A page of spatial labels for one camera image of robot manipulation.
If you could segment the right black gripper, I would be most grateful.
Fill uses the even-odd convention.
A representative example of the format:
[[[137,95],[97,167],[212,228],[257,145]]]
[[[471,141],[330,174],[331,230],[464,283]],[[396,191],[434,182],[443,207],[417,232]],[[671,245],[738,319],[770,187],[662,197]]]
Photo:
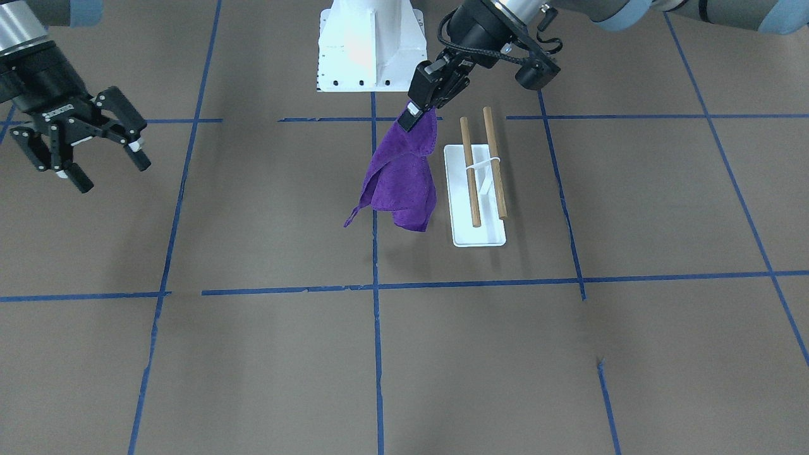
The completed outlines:
[[[101,90],[92,99],[84,81],[54,41],[44,41],[2,56],[2,101],[12,100],[32,120],[9,130],[38,172],[52,170],[69,179],[80,193],[93,189],[92,180],[75,163],[70,137],[93,137],[95,130],[82,124],[93,120],[102,137],[118,142],[140,172],[151,165],[143,149],[142,130],[147,122],[119,87]],[[58,124],[50,126],[56,111]]]

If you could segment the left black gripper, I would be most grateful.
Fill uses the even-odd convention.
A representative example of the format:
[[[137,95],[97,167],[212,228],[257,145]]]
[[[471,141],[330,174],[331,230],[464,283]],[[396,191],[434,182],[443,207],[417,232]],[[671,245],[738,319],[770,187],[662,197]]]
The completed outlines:
[[[443,50],[414,70],[410,101],[397,118],[402,131],[411,132],[425,111],[441,109],[465,90],[475,67],[493,67],[524,28],[525,20],[506,1],[465,1],[445,16],[437,30]]]

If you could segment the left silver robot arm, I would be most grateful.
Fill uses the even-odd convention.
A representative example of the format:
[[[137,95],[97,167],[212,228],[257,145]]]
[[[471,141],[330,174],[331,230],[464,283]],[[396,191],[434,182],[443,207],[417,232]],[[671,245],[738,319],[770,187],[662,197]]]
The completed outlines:
[[[422,61],[415,68],[399,127],[410,131],[429,112],[453,100],[469,86],[469,74],[477,66],[492,68],[498,61],[509,61],[518,66],[515,80],[521,87],[546,86],[560,72],[554,56],[563,42],[541,35],[561,9],[586,15],[611,32],[630,28],[651,9],[781,35],[806,26],[808,15],[806,1],[465,1],[439,24],[442,51],[434,61]]]

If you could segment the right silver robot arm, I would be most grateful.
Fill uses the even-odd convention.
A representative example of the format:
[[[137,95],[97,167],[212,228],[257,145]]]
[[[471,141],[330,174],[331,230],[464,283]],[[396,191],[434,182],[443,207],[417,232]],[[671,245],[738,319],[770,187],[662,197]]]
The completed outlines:
[[[150,167],[143,150],[147,122],[121,89],[90,95],[49,27],[81,27],[99,22],[101,1],[2,2],[2,101],[11,101],[30,120],[9,135],[39,172],[53,171],[80,192],[92,180],[73,157],[73,149],[93,138],[122,146],[140,171]]]

